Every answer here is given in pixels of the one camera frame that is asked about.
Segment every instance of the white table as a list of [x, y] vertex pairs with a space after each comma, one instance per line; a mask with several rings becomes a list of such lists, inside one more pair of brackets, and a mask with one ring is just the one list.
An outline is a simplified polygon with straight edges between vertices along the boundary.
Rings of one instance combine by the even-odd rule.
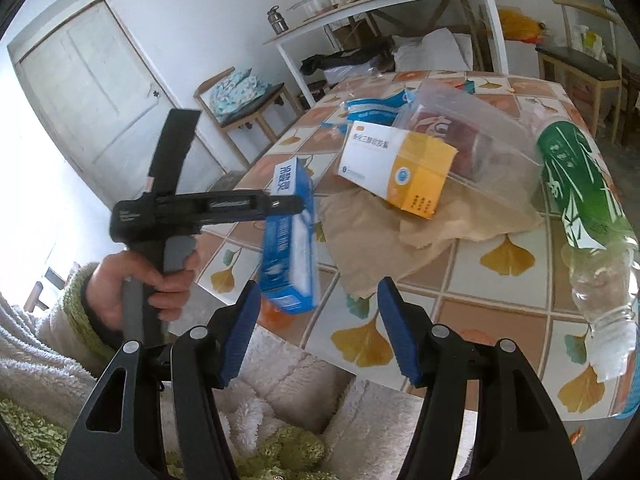
[[[284, 44], [291, 41], [302, 34], [306, 34], [317, 28], [325, 27], [330, 23], [343, 20], [350, 16], [360, 14], [362, 12], [370, 12], [375, 9], [381, 9], [382, 7], [388, 7], [397, 4], [404, 4], [407, 2], [416, 2], [418, 0], [359, 0], [352, 4], [347, 4], [337, 9], [330, 10], [319, 16], [315, 16], [307, 20], [302, 25], [290, 28], [287, 32], [271, 38], [269, 41], [265, 41], [264, 44], [274, 43], [282, 56], [282, 59], [289, 67], [289, 70], [293, 74], [296, 82], [300, 86], [302, 93], [306, 97], [306, 100], [311, 106], [316, 103], [311, 92], [306, 86], [305, 79], [298, 69], [296, 62], [291, 59], [290, 55], [284, 49]], [[489, 18], [489, 25], [491, 27], [492, 37], [494, 38], [496, 59], [494, 59], [494, 72], [508, 74], [509, 68], [507, 64], [507, 51], [504, 44], [504, 36], [502, 34], [502, 26], [500, 25], [500, 17], [498, 16], [498, 8], [495, 5], [495, 0], [482, 0], [486, 6], [486, 10]]]

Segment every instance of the dining table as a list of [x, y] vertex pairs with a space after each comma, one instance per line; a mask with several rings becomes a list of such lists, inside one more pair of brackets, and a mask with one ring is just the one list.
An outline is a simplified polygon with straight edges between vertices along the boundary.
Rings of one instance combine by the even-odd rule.
[[[341, 82], [256, 161], [236, 189], [268, 190], [274, 167], [292, 157], [299, 158], [310, 175], [316, 204], [323, 197], [353, 189], [355, 184], [336, 171], [344, 137], [327, 125], [344, 113], [341, 104], [346, 100], [385, 98], [402, 89], [415, 89], [427, 78], [452, 86], [471, 80], [477, 98], [519, 121], [523, 121], [522, 110], [527, 105], [542, 105], [550, 115], [576, 124], [588, 136], [601, 167], [606, 168], [580, 113], [560, 84], [496, 73], [418, 71]], [[638, 394], [632, 387], [638, 380], [635, 353], [625, 374], [597, 381], [585, 347], [588, 324], [572, 300], [568, 268], [561, 257], [566, 244], [561, 212], [542, 181], [531, 201], [543, 219], [539, 227], [482, 242], [456, 240], [396, 285], [405, 301], [420, 305], [434, 323], [450, 327], [464, 339], [489, 345], [501, 338], [514, 340], [562, 420], [630, 413], [638, 405]], [[225, 304], [235, 303], [247, 280], [257, 280], [264, 226], [263, 221], [206, 226], [197, 243], [202, 256], [198, 285]], [[413, 388], [398, 367], [378, 315], [376, 295], [354, 298], [344, 290], [321, 218], [315, 218], [314, 244], [318, 306], [292, 316], [263, 299], [258, 323], [353, 374], [423, 396], [424, 391]], [[477, 409], [477, 405], [478, 385], [471, 381], [466, 407]]]

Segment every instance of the blue gripper pad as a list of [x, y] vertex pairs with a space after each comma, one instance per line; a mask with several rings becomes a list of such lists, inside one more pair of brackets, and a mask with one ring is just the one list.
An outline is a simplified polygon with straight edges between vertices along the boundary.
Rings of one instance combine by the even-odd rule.
[[378, 283], [378, 309], [402, 375], [408, 377], [411, 384], [419, 384], [422, 372], [418, 360], [418, 343], [415, 340], [414, 331], [410, 328], [410, 320], [405, 317], [405, 314], [412, 309], [418, 309], [420, 312], [411, 312], [411, 317], [417, 318], [412, 319], [411, 322], [423, 324], [425, 320], [420, 319], [421, 313], [426, 318], [428, 330], [431, 329], [429, 316], [422, 307], [405, 303], [393, 280], [389, 277], [383, 278]]
[[222, 366], [218, 373], [218, 379], [225, 387], [240, 372], [249, 339], [260, 314], [260, 300], [260, 287], [255, 282], [247, 282], [234, 305], [235, 319], [231, 322], [222, 347]]

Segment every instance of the blue white box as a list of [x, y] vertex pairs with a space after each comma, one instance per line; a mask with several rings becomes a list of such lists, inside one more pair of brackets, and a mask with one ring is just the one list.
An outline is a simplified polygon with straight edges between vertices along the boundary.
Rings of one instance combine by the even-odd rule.
[[283, 312], [308, 312], [318, 304], [319, 296], [313, 243], [314, 194], [311, 177], [298, 158], [275, 167], [271, 195], [298, 195], [305, 208], [297, 215], [267, 217], [260, 289]]

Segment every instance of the yellow plastic bag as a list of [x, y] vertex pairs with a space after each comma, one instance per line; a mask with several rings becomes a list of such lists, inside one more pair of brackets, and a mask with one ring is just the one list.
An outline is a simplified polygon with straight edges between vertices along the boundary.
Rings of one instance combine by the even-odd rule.
[[499, 9], [500, 24], [505, 40], [537, 43], [543, 27], [536, 20], [511, 9]]

